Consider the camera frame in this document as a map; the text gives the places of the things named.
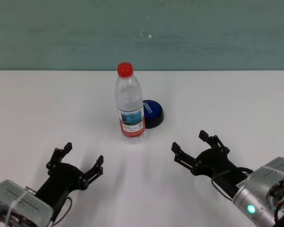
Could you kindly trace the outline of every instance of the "plastic bottle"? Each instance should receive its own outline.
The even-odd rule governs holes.
[[[145,135],[145,119],[142,91],[138,79],[133,75],[129,62],[118,65],[115,85],[115,103],[119,115],[121,132],[130,143],[140,142]]]

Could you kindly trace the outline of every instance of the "white table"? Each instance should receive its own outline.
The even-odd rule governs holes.
[[[64,162],[86,171],[102,154],[104,175],[71,194],[61,227],[253,227],[208,177],[174,162],[170,148],[176,141],[196,157],[209,148],[198,138],[204,129],[237,166],[284,157],[284,71],[135,74],[165,119],[144,143],[128,145],[115,108],[116,72],[0,71],[0,182],[38,189],[53,149],[70,141]]]

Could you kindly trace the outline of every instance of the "teal wall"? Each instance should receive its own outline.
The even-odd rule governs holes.
[[[0,69],[115,70],[121,61],[284,70],[284,0],[0,0]]]

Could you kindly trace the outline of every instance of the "green led indicator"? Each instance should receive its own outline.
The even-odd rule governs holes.
[[[248,205],[247,206],[247,211],[251,214],[254,214],[256,212],[256,208],[254,205]]]

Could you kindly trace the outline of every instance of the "white cable tie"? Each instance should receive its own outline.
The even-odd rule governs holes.
[[[9,217],[11,214],[11,211],[14,209],[15,206],[17,206],[17,204],[23,199],[24,196],[26,196],[28,194],[28,190],[25,190],[16,200],[14,200],[13,202],[11,202],[10,206],[9,206],[9,210],[8,213],[5,217],[5,227],[9,227]]]

